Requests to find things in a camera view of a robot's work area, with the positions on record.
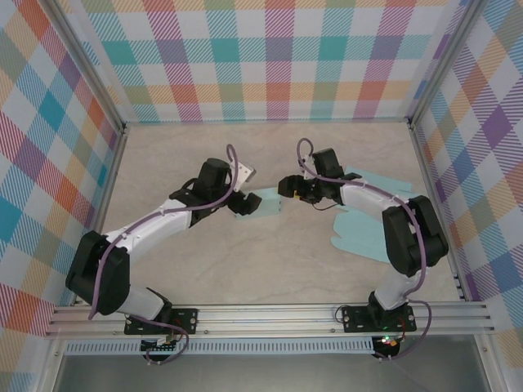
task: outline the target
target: white vent grille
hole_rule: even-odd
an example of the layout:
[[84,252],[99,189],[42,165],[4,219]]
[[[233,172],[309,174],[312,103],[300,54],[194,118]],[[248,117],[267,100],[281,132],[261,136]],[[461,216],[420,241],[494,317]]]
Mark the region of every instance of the white vent grille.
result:
[[[140,340],[70,341],[66,355],[143,354]],[[154,350],[165,354],[172,351]],[[370,337],[310,339],[198,339],[189,343],[186,354],[372,354]]]

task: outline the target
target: marble floor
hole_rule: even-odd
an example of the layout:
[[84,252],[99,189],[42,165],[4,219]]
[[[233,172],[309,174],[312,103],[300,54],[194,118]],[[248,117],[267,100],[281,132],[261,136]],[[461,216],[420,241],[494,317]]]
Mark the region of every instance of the marble floor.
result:
[[[317,150],[333,147],[351,165],[408,181],[425,194],[403,123],[242,123],[131,127],[105,231],[159,206],[197,176],[210,157],[226,159],[226,144],[257,175],[249,189],[274,187],[298,174],[296,143],[306,136]],[[283,199],[276,216],[236,220],[223,208],[151,250],[132,267],[132,283],[152,287],[177,304],[320,303],[367,301],[390,265],[336,249],[333,222],[342,212],[318,212]],[[446,259],[412,295],[457,301]]]

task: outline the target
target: metal frame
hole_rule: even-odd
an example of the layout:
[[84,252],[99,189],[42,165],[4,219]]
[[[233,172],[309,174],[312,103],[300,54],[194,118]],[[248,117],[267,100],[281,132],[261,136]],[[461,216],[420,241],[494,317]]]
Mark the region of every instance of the metal frame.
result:
[[104,83],[101,81],[100,76],[98,76],[98,73],[89,59],[89,56],[85,52],[82,43],[78,40],[73,28],[67,21],[64,12],[53,0],[39,0],[38,2],[47,14],[49,20],[52,22],[57,33],[60,35],[60,38],[67,48],[67,52],[71,55],[75,64],[78,66],[80,73],[87,80],[87,84],[92,89],[98,102],[100,102],[105,115],[110,118],[115,129],[118,129],[118,131],[122,133],[125,121],[118,113]]
[[[419,142],[418,135],[413,129],[412,124],[409,124],[409,134],[410,139],[412,140],[414,152],[416,153],[416,157],[418,158],[419,170],[422,173],[423,182],[425,183],[425,188],[427,189],[428,197],[432,201],[432,205],[434,206],[434,211],[436,211],[438,220],[443,224],[441,225],[441,228],[445,233],[445,237],[452,238],[452,235],[449,231],[449,225],[447,225],[448,222],[446,221],[445,214],[443,213],[443,207],[441,206],[441,203],[439,201],[440,199],[438,198],[436,189],[434,188],[434,182],[432,181],[431,175],[428,171],[428,162],[425,158],[425,155],[422,152],[421,143]],[[450,269],[452,270],[454,277],[458,279],[465,299],[471,300],[472,294],[470,292],[470,288],[467,285],[467,281],[463,278],[465,276],[465,273],[463,272],[463,269],[458,263],[458,252],[456,251],[454,242],[448,241],[448,243],[449,254],[447,255],[447,260],[449,261]]]
[[432,100],[441,86],[441,83],[454,65],[463,45],[465,45],[465,42],[467,41],[469,33],[476,25],[477,20],[481,16],[481,13],[488,2],[489,0],[471,0],[470,4],[467,6],[462,19],[458,22],[458,27],[450,37],[449,44],[445,48],[445,52],[441,56],[434,74],[429,80],[425,90],[419,98],[416,108],[414,109],[412,117],[410,118],[413,127],[418,125],[423,115],[427,112]]
[[104,227],[105,216],[107,215],[107,210],[109,209],[109,204],[111,196],[114,190],[114,184],[116,184],[116,177],[118,176],[118,170],[120,169],[120,164],[122,163],[123,151],[127,145],[127,138],[129,137],[127,128],[125,127],[122,130],[121,135],[118,137],[116,144],[116,150],[114,151],[113,162],[111,163],[111,168],[109,170],[109,175],[107,176],[107,181],[105,183],[104,193],[101,197],[100,206],[95,216],[94,225],[92,228],[96,231],[101,231]]
[[[411,336],[421,335],[427,325],[427,308],[412,304],[418,325]],[[193,339],[206,338],[297,338],[333,336],[380,336],[376,332],[347,334],[334,319],[338,304],[318,305],[181,305],[179,308],[197,308],[198,326]],[[488,335],[494,333],[494,324],[482,302],[433,302],[431,335]],[[132,339],[123,334],[125,316],[97,315],[87,320],[88,305],[57,308],[47,337],[67,339]]]

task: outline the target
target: aluminum rail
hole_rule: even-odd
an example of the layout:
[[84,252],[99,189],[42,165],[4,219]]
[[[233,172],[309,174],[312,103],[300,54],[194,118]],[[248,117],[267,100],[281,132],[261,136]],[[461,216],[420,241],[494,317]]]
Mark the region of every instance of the aluminum rail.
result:
[[[494,325],[483,302],[433,302],[429,334],[485,335]],[[337,304],[314,305],[180,305],[199,310],[197,332],[191,339],[239,337],[333,337],[376,336],[376,332],[346,334],[334,317]],[[412,304],[418,325],[410,336],[420,335],[427,325],[427,309]],[[53,314],[47,337],[51,339],[137,338],[123,334],[123,314],[97,315],[87,320],[86,305],[59,307]]]

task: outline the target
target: wire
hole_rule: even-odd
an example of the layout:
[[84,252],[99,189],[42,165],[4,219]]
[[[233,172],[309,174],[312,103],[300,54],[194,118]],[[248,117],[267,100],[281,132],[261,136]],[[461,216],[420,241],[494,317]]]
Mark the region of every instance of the wire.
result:
[[189,347],[189,334],[187,333],[187,331],[183,328],[180,328],[180,327],[177,327],[176,325],[171,325],[171,324],[166,324],[166,323],[159,323],[157,321],[153,321],[153,320],[148,320],[147,318],[143,318],[143,317],[139,317],[139,316],[132,316],[134,319],[136,320],[139,320],[139,321],[142,321],[143,323],[148,323],[150,325],[154,325],[156,327],[164,327],[164,328],[170,328],[172,329],[173,332],[178,332],[180,333],[182,336],[185,336],[186,337],[186,342],[185,344],[183,345],[183,347],[181,347],[180,351],[178,351],[177,353],[175,354],[171,354],[169,355],[165,360],[163,361],[153,361],[150,356],[149,356],[149,353],[150,351],[152,350],[152,348],[148,349],[146,352],[145,352],[145,358],[147,359],[147,361],[149,362],[149,364],[153,364],[153,365],[164,365],[166,363],[169,363],[169,362],[172,362],[174,361],[176,358],[179,358],[183,353],[184,351],[187,350],[187,348]]
[[407,327],[405,326],[405,321],[403,321],[403,319],[401,317],[399,317],[399,319],[401,322],[401,326],[403,327],[403,335],[401,335],[401,341],[404,341],[405,340],[405,330],[407,329]]
[[318,208],[315,204],[311,204],[311,206],[316,210],[316,211],[327,211],[329,209],[331,209],[332,207],[336,207],[337,206],[337,203],[333,204],[332,206],[328,206],[326,208]]
[[152,214],[145,216],[141,218],[139,221],[135,222],[131,226],[129,226],[127,229],[125,229],[108,247],[105,249],[105,252],[103,256],[100,258],[100,264],[98,265],[98,270],[96,272],[96,280],[95,280],[95,287],[94,292],[92,296],[92,305],[91,305],[91,312],[89,313],[88,319],[91,320],[94,315],[96,314],[96,308],[98,307],[98,300],[100,298],[100,283],[101,283],[101,275],[103,274],[105,263],[107,261],[107,257],[111,253],[111,251],[114,249],[114,247],[123,239],[123,236],[126,234],[130,234],[134,229],[140,227],[147,221],[150,221],[151,219],[155,218],[156,216],[164,215],[164,214],[172,214],[175,212],[187,212],[187,211],[200,211],[200,210],[207,210],[208,208],[213,208],[221,203],[225,202],[227,198],[232,194],[236,181],[238,180],[238,156],[236,155],[236,150],[233,145],[227,145],[226,148],[227,157],[230,161],[234,161],[235,163],[235,173],[233,175],[233,179],[230,183],[229,189],[227,190],[226,194],[224,194],[222,197],[220,197],[216,202],[212,202],[209,204],[205,204],[203,206],[193,206],[193,207],[181,207],[181,208],[169,208],[167,210],[164,210],[163,212],[153,212]]
[[394,360],[403,358],[405,355],[412,352],[416,347],[418,347],[418,345],[422,342],[422,340],[428,334],[428,329],[430,328],[431,322],[432,322],[432,310],[427,302],[421,301],[421,300],[415,301],[415,300],[407,299],[407,295],[412,294],[413,292],[416,292],[423,285],[423,282],[425,282],[425,276],[427,274],[427,254],[426,254],[426,250],[425,250],[425,243],[423,242],[422,232],[421,232],[421,229],[419,228],[418,220],[416,219],[416,216],[414,215],[413,211],[409,208],[409,206],[407,206],[407,204],[405,204],[405,202],[403,200],[401,200],[400,198],[398,198],[397,196],[395,196],[393,194],[388,193],[386,190],[380,189],[377,186],[374,186],[371,184],[365,184],[365,183],[361,183],[361,182],[353,181],[353,180],[341,180],[338,178],[328,178],[328,177],[319,176],[318,174],[314,173],[309,167],[307,167],[307,165],[305,164],[304,159],[302,157],[301,149],[302,149],[303,143],[307,143],[309,145],[309,147],[311,148],[309,151],[309,154],[308,154],[309,157],[314,152],[314,145],[312,144],[312,141],[306,137],[302,137],[297,143],[297,146],[296,146],[297,161],[298,161],[298,164],[300,165],[300,167],[304,171],[306,171],[307,173],[312,175],[314,178],[317,178],[318,180],[322,180],[322,181],[326,181],[326,182],[333,182],[336,184],[354,185],[354,186],[359,186],[361,188],[365,187],[366,189],[370,189],[377,194],[381,194],[382,196],[390,198],[401,205],[401,207],[405,210],[405,212],[409,216],[409,219],[410,219],[412,225],[414,226],[414,230],[416,233],[416,239],[418,240],[418,244],[419,244],[419,251],[421,254],[422,268],[421,268],[421,274],[419,276],[418,283],[416,284],[415,287],[407,290],[407,292],[405,292],[405,294],[404,294],[404,297],[407,301],[410,301],[412,303],[419,303],[419,304],[425,305],[428,310],[428,318],[427,318],[427,325],[426,325],[425,329],[423,330],[423,333],[421,334],[419,339],[416,341],[416,343],[411,345],[403,353],[395,356]]
[[339,305],[338,308],[336,309],[336,311],[334,312],[334,319],[335,319],[337,322],[339,322],[340,324],[343,324],[343,320],[340,321],[340,320],[337,318],[337,312],[339,312],[340,309],[341,309],[343,306],[348,306],[348,305]]

